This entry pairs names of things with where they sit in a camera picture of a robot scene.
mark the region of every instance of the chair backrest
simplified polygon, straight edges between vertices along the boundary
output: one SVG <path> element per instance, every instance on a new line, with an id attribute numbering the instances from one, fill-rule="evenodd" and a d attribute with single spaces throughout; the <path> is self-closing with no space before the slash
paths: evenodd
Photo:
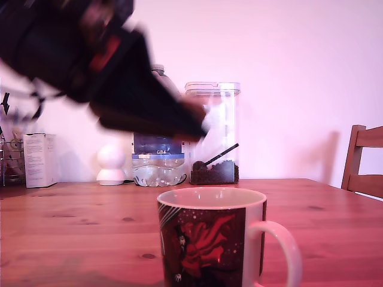
<path id="1" fill-rule="evenodd" d="M 383 126 L 369 130 L 352 126 L 342 189 L 383 198 L 383 175 L 359 175 L 363 148 L 383 148 Z"/>

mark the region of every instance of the white box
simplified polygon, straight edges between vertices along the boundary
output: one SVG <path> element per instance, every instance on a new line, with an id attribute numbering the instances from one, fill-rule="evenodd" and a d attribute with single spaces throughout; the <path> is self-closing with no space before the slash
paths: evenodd
<path id="1" fill-rule="evenodd" d="M 57 183 L 56 136 L 24 135 L 26 187 L 49 187 Z"/>

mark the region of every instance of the dish rack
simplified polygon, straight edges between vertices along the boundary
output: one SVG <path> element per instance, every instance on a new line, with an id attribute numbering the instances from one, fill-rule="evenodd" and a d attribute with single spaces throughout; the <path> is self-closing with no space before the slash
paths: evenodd
<path id="1" fill-rule="evenodd" d="M 12 155 L 13 160 L 18 162 L 17 166 L 12 166 L 7 164 L 6 158 L 9 157 L 8 155 L 9 151 L 5 149 L 6 145 L 12 146 Z M 16 173 L 9 172 L 8 169 L 12 168 L 22 168 L 23 173 L 21 175 L 18 175 Z M 6 185 L 19 185 L 24 184 L 25 181 L 25 161 L 24 161 L 24 144 L 23 140 L 15 139 L 11 142 L 6 142 L 3 135 L 0 137 L 0 184 L 4 187 Z"/>

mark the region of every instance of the cup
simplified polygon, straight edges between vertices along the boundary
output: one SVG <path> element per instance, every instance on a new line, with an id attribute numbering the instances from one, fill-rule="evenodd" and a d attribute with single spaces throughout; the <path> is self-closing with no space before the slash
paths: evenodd
<path id="1" fill-rule="evenodd" d="M 262 287 L 265 232 L 287 259 L 286 287 L 299 287 L 302 257 L 294 237 L 266 220 L 266 196 L 253 190 L 196 187 L 158 196 L 166 287 Z"/>

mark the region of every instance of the water bottle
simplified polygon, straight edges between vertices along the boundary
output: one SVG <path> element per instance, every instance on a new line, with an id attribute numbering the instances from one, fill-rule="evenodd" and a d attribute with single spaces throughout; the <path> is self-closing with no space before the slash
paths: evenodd
<path id="1" fill-rule="evenodd" d="M 162 65 L 154 65 L 153 74 L 174 98 L 180 93 L 165 75 Z M 183 143 L 163 136 L 133 134 L 133 175 L 137 185 L 143 187 L 167 187 L 186 180 Z"/>

